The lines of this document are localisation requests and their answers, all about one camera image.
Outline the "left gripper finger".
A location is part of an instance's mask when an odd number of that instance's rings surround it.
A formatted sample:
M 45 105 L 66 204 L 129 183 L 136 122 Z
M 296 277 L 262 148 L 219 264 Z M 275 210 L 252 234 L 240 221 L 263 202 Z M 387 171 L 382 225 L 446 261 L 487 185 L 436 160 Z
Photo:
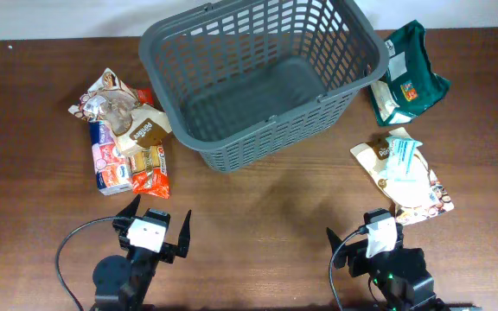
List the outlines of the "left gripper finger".
M 140 200 L 141 195 L 138 194 L 128 206 L 126 206 L 121 212 L 117 214 L 117 217 L 133 218 L 137 214 Z
M 179 233 L 176 255 L 178 257 L 186 258 L 188 255 L 189 245 L 190 245 L 190 218 L 192 211 L 189 210 L 186 214 L 185 220 L 183 221 L 181 231 Z

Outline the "light blue tissue pack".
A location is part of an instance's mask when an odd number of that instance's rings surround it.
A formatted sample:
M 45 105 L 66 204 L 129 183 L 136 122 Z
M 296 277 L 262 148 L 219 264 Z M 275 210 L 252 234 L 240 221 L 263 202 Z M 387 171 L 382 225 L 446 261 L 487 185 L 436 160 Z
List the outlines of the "light blue tissue pack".
M 379 175 L 386 179 L 396 181 L 414 181 L 415 173 L 412 172 L 412 158 L 417 147 L 423 144 L 420 141 L 407 137 L 390 136 L 386 138 L 389 156 L 385 167 Z

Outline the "dark green snack bag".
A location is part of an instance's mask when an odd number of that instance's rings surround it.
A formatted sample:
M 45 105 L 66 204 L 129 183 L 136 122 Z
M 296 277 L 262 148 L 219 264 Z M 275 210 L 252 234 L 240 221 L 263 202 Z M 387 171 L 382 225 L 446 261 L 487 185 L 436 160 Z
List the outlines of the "dark green snack bag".
M 450 82 L 431 70 L 425 48 L 425 27 L 414 20 L 385 40 L 389 60 L 383 77 L 370 85 L 380 126 L 408 124 L 442 100 Z

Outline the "grey plastic slotted basket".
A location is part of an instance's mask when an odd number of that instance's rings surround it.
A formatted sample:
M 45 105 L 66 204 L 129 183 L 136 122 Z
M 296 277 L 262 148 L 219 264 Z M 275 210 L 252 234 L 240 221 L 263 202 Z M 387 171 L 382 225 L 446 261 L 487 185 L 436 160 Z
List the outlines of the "grey plastic slotted basket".
M 233 172 L 335 124 L 389 55 L 352 0 L 226 0 L 150 26 L 138 54 L 176 138 Z

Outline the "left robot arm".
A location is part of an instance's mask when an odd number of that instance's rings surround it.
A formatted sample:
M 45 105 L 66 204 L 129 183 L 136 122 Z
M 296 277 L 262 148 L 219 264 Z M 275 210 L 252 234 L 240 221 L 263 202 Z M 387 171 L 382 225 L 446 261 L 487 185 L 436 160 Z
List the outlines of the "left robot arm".
M 155 305 L 146 304 L 144 298 L 157 265 L 172 264 L 176 258 L 188 255 L 191 213 L 186 214 L 177 243 L 170 244 L 164 241 L 170 215 L 149 209 L 138 216 L 140 200 L 137 195 L 112 221 L 119 246 L 126 254 L 106 257 L 96 265 L 93 310 L 155 310 Z

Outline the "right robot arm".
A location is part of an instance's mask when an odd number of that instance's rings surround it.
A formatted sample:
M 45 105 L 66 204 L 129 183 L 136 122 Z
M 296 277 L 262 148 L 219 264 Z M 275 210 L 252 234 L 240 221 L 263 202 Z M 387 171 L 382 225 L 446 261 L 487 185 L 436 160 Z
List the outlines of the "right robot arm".
M 434 279 L 426 269 L 420 248 L 404 247 L 403 226 L 386 209 L 363 215 L 364 224 L 344 239 L 326 229 L 332 248 L 329 285 L 336 303 L 333 271 L 348 268 L 352 277 L 367 275 L 386 299 L 385 310 L 432 311 L 449 307 L 434 292 Z

